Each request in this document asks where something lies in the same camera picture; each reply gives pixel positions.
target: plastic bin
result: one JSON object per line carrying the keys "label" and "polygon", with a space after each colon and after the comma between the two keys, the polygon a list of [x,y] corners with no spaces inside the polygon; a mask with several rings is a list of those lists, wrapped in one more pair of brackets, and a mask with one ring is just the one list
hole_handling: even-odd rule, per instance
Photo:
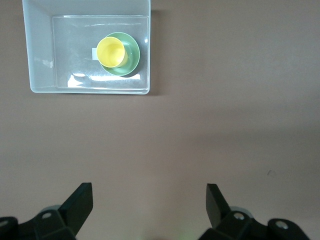
{"label": "plastic bin", "polygon": [[[150,0],[22,0],[31,90],[35,93],[147,94]],[[96,47],[114,32],[140,48],[127,76],[105,71]]]}

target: cup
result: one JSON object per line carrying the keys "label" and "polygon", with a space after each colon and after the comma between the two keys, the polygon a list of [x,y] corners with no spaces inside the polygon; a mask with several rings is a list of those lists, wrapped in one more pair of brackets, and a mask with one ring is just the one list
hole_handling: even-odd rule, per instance
{"label": "cup", "polygon": [[128,61],[124,44],[113,36],[107,36],[98,43],[96,55],[101,65],[107,68],[122,67]]}

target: plate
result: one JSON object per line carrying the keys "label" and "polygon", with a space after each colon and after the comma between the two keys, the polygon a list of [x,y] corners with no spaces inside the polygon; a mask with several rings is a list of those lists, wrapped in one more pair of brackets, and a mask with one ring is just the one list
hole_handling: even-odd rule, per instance
{"label": "plate", "polygon": [[124,32],[114,32],[109,34],[107,37],[114,37],[119,39],[128,54],[128,61],[121,67],[106,67],[101,65],[108,73],[116,76],[125,76],[132,73],[138,66],[140,60],[140,49],[136,40]]}

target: white label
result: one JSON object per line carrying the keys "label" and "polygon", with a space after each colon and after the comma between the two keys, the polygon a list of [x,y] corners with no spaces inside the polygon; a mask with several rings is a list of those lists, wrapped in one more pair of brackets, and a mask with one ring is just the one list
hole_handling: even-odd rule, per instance
{"label": "white label", "polygon": [[98,60],[96,48],[92,48],[92,60]]}

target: green plate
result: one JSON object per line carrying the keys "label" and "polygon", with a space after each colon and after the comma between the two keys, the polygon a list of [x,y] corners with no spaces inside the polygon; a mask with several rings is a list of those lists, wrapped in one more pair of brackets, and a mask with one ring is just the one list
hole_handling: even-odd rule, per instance
{"label": "green plate", "polygon": [[136,42],[136,40],[124,33],[124,32],[114,32],[109,34],[107,37],[115,37],[119,39],[128,54],[128,61],[125,65],[120,67],[106,67],[101,65],[108,73],[117,75],[117,76],[125,76],[132,73],[133,70],[136,69],[140,60],[140,49]]}

